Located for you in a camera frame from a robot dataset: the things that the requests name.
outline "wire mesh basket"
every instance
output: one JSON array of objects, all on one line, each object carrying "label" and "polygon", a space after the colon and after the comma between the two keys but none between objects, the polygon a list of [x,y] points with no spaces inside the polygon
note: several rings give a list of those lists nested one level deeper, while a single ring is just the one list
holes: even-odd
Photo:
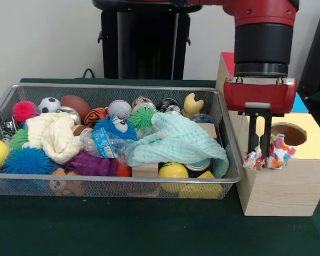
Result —
[{"label": "wire mesh basket", "polygon": [[204,100],[205,104],[201,112],[213,117],[218,143],[226,150],[230,164],[227,173],[221,179],[0,173],[0,195],[223,199],[231,186],[240,181],[243,175],[243,168],[223,97],[215,89],[20,83],[7,89],[0,98],[0,123],[12,115],[13,106],[22,100],[39,103],[46,97],[60,99],[64,95],[74,94],[85,99],[91,108],[96,108],[107,106],[116,99],[124,99],[131,103],[142,95],[152,99],[153,102],[159,102],[164,98],[173,98],[181,104],[180,107],[182,108],[185,97],[191,92],[196,94],[196,98]]}]

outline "blue plush toy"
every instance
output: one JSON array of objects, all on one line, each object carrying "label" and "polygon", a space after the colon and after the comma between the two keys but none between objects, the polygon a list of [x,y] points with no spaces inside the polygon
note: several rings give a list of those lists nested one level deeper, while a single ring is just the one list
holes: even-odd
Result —
[{"label": "blue plush toy", "polygon": [[104,120],[99,120],[94,127],[94,131],[104,128],[109,132],[124,140],[137,140],[137,132],[130,122],[125,122],[117,116],[107,116]]}]

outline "white wall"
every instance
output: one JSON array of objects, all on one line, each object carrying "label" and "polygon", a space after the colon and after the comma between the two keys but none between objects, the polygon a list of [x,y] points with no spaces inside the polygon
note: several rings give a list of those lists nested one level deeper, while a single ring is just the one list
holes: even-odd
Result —
[{"label": "white wall", "polygon": [[[320,0],[301,0],[290,75],[299,78],[320,16]],[[23,77],[103,76],[100,10],[91,0],[0,0],[0,95]],[[215,79],[219,54],[232,51],[233,18],[221,7],[191,14],[184,79]]]}]

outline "bottle label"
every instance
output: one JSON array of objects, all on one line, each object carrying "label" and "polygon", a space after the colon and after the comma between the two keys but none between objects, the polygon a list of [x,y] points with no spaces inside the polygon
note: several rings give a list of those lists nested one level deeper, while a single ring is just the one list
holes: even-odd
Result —
[{"label": "bottle label", "polygon": [[113,148],[109,143],[109,138],[103,128],[93,131],[92,138],[95,141],[97,150],[104,158],[115,158]]}]

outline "red robot arm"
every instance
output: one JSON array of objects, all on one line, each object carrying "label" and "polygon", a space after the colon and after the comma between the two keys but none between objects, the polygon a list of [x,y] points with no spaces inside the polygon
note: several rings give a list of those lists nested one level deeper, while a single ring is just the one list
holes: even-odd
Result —
[{"label": "red robot arm", "polygon": [[297,84],[287,78],[293,26],[299,0],[187,0],[189,4],[222,5],[235,17],[235,77],[225,81],[229,110],[250,116],[249,146],[259,144],[256,118],[266,120],[260,139],[263,158],[269,154],[271,118],[289,113]]}]

